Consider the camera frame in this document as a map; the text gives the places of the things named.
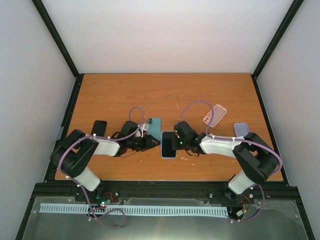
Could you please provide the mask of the pink phone case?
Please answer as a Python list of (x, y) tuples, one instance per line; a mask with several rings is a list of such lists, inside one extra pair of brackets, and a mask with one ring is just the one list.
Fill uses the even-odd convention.
[(209, 111), (202, 119), (210, 128), (214, 128), (228, 112), (227, 109), (220, 104), (214, 105), (212, 110), (213, 111)]

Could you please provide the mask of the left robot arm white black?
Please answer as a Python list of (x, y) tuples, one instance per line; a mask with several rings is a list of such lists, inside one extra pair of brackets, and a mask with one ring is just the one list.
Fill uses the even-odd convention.
[(144, 152), (161, 143), (161, 128), (152, 130), (150, 122), (138, 125), (126, 121), (121, 130), (110, 137), (104, 137), (105, 129), (105, 121), (96, 121), (90, 135), (75, 129), (50, 155), (50, 161), (57, 169), (84, 187), (86, 195), (95, 202), (108, 199), (108, 188), (89, 169), (88, 163), (92, 156), (120, 157), (128, 149)]

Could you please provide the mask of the purple phone case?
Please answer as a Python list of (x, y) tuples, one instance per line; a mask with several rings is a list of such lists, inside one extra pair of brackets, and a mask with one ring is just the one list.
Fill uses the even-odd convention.
[(247, 123), (238, 122), (233, 125), (235, 136), (237, 138), (244, 138), (250, 133), (250, 129)]

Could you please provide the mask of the teal green phone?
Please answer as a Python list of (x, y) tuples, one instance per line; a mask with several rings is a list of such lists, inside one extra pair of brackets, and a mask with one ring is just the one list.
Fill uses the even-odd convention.
[(147, 121), (148, 123), (148, 130), (147, 134), (151, 135), (154, 137), (156, 140), (160, 141), (161, 140), (161, 126), (162, 126), (162, 121), (161, 118), (158, 117), (151, 117)]

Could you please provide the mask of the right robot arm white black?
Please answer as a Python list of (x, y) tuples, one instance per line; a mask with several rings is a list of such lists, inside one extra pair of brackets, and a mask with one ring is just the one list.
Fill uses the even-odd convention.
[(177, 123), (173, 129), (171, 144), (174, 150), (192, 152), (196, 156), (222, 155), (237, 160), (241, 171), (224, 187), (224, 196), (229, 202), (237, 201), (250, 187), (264, 184), (283, 166), (280, 156), (254, 132), (239, 137), (207, 132), (197, 134), (186, 121)]

